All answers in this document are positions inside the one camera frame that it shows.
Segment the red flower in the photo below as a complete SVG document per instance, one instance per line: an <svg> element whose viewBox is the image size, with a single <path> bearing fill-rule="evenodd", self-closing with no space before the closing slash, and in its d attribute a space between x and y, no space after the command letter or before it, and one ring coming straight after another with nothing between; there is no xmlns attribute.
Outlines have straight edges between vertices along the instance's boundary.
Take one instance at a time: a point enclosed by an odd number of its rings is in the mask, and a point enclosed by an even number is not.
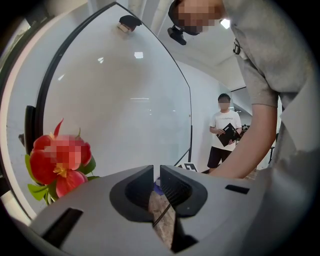
<svg viewBox="0 0 320 256"><path fill-rule="evenodd" d="M80 164L86 166L92 157L90 145L79 136L58 135L62 122L63 119L53 134L43 135L34 142L30 156L34 178L45 185L57 179L59 197L88 181L83 173L75 170Z"/></svg>

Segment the dark slot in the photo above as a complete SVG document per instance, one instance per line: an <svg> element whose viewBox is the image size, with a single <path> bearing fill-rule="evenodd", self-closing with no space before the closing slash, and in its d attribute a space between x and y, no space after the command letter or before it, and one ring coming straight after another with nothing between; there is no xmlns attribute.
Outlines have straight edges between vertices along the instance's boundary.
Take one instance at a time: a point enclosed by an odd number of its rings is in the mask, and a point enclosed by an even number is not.
<svg viewBox="0 0 320 256"><path fill-rule="evenodd" d="M208 192L199 182L169 166L160 165L161 188L178 218L195 216L205 204Z"/></svg>
<svg viewBox="0 0 320 256"><path fill-rule="evenodd" d="M51 245L59 248L84 212L69 208L42 236Z"/></svg>
<svg viewBox="0 0 320 256"><path fill-rule="evenodd" d="M115 184L109 194L114 209L132 222L153 222L148 212L150 194L154 189L154 166L149 165Z"/></svg>
<svg viewBox="0 0 320 256"><path fill-rule="evenodd" d="M190 246L193 246L197 242L198 241L194 237L192 237L191 235L185 234L184 229L181 225L181 222L176 216L175 222L174 222L174 232L173 232L171 250L176 254L178 252L181 252L184 249L189 248Z"/></svg>
<svg viewBox="0 0 320 256"><path fill-rule="evenodd" d="M241 194L248 194L250 188L242 187L242 186L236 186L236 185L227 185L225 187L226 190L231 190L233 192L238 192Z"/></svg>

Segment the black clip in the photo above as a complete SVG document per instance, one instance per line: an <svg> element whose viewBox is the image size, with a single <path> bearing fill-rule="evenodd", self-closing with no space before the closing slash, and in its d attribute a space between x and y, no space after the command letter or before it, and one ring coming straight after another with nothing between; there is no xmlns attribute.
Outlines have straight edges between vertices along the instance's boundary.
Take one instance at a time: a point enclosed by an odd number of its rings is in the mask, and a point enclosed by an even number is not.
<svg viewBox="0 0 320 256"><path fill-rule="evenodd" d="M240 44L239 44L238 40L235 38L233 43L234 43L233 52L234 52L236 55L239 55L240 52L241 52L241 47L240 47Z"/></svg>

